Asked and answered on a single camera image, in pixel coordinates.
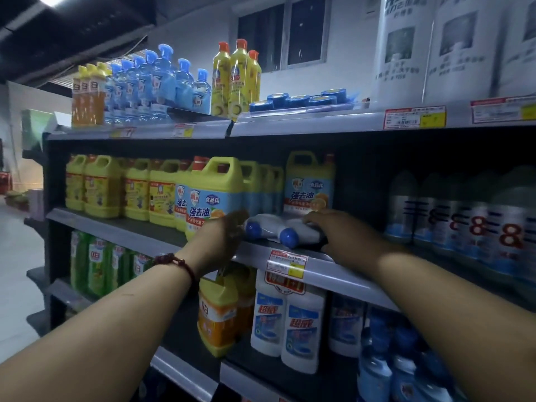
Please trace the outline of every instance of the window pane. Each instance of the window pane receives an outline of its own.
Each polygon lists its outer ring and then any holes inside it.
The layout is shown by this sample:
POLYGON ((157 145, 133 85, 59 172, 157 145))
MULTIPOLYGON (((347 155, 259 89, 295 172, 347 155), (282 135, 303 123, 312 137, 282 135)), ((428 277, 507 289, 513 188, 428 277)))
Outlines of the window pane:
POLYGON ((263 72, 279 70, 284 11, 285 4, 280 4, 238 18, 238 38, 248 41, 248 50, 259 52, 263 72))
POLYGON ((292 4, 288 65, 319 60, 326 0, 301 0, 292 4))

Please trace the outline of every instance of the yellow bottle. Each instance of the yellow bottle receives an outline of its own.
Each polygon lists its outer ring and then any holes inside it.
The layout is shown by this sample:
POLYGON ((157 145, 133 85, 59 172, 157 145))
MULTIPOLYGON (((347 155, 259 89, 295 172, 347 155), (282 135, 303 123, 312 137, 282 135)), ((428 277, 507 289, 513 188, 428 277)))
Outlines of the yellow bottle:
POLYGON ((261 213, 272 214, 274 212, 274 183, 276 175, 271 165, 261 165, 260 175, 262 178, 261 213))
POLYGON ((262 178, 260 175, 260 165, 256 161, 240 161, 242 175, 244 176, 244 194, 242 196, 242 206, 249 213, 250 217, 260 213, 262 200, 262 178))
POLYGON ((102 125, 104 124, 104 99, 106 98, 106 73, 92 64, 87 66, 87 71, 90 76, 88 122, 90 125, 102 125))
POLYGON ((190 240, 208 219, 217 219, 242 207, 244 180, 237 158, 215 156, 203 170, 192 167, 186 208, 186 238, 190 240), (226 173, 218 165, 228 164, 226 173))
POLYGON ((149 221, 149 160, 137 159, 125 173, 125 216, 149 221))
POLYGON ((274 173, 274 214, 283 212, 283 193, 285 191, 285 171, 282 167, 273 167, 274 173))
POLYGON ((119 216, 121 172, 117 158, 90 156, 85 168, 87 214, 103 219, 119 216))
POLYGON ((90 76, 85 66, 79 66, 78 73, 80 75, 78 125, 85 127, 90 123, 90 76))
POLYGON ((149 221, 165 227, 175 227, 175 178, 179 160, 168 159, 150 172, 149 221))
POLYGON ((220 51, 214 57, 212 70, 211 111, 213 116, 227 117, 229 100, 229 74, 231 71, 231 56, 229 44, 220 42, 220 51))
POLYGON ((86 167, 87 156, 72 156, 66 166, 65 175, 65 206, 68 209, 84 210, 85 188, 84 188, 84 171, 86 167))
POLYGON ((285 213, 304 215, 311 210, 331 209, 335 182, 335 161, 333 154, 326 154, 324 163, 319 164, 310 151, 291 152, 287 161, 285 183, 285 213), (296 163, 296 158, 308 159, 296 163))
POLYGON ((235 343, 238 291, 234 280, 219 277, 216 282, 199 281, 197 330, 211 354, 223 357, 235 343))
POLYGON ((234 281, 238 291, 238 303, 236 307, 236 333, 242 334, 251 330, 253 324, 253 312, 255 306, 255 280, 256 272, 251 271, 245 265, 232 263, 231 273, 226 278, 234 281))
POLYGON ((236 40, 236 50, 231 55, 231 75, 229 77, 229 117, 235 121, 240 113, 249 111, 249 93, 246 82, 249 55, 246 40, 236 40))
POLYGON ((80 126, 80 67, 72 77, 71 127, 80 126))
POLYGON ((260 74, 263 72, 263 70, 260 68, 259 61, 258 61, 259 53, 256 50, 251 50, 249 52, 249 58, 250 58, 251 67, 249 69, 248 80, 250 82, 249 102, 251 103, 251 102, 260 100, 260 74))
POLYGON ((175 202, 173 212, 175 214, 175 228, 182 233, 186 229, 186 197, 189 195, 188 177, 191 171, 192 161, 183 159, 175 174, 175 202))

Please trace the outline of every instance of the window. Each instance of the window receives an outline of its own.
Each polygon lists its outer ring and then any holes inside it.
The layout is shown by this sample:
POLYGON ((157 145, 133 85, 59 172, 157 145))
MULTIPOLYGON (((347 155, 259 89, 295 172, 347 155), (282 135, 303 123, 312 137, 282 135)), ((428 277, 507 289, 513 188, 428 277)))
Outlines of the window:
POLYGON ((238 38, 259 52, 263 72, 326 61, 331 0, 286 0, 238 18, 238 38))

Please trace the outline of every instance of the person's right arm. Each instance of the person's right arm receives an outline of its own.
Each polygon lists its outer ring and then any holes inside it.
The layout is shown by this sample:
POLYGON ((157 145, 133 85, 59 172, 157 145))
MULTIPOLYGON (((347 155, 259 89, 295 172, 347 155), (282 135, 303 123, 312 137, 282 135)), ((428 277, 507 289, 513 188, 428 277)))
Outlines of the person's right arm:
POLYGON ((536 316, 336 210, 311 212, 333 260, 372 278, 444 359, 472 402, 536 401, 536 316))

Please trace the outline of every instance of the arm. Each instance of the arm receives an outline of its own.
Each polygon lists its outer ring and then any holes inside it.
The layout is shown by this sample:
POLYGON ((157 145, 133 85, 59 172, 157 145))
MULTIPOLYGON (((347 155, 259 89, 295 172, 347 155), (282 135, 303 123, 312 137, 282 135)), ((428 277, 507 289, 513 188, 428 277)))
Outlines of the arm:
POLYGON ((536 400, 536 317, 388 243, 335 210, 305 217, 337 263, 377 282, 445 360, 472 402, 536 400))
MULTIPOLYGON (((197 277, 224 265, 246 218, 205 223, 177 257, 197 277)), ((0 400, 129 400, 190 285, 176 264, 153 266, 1 364, 0 400)))

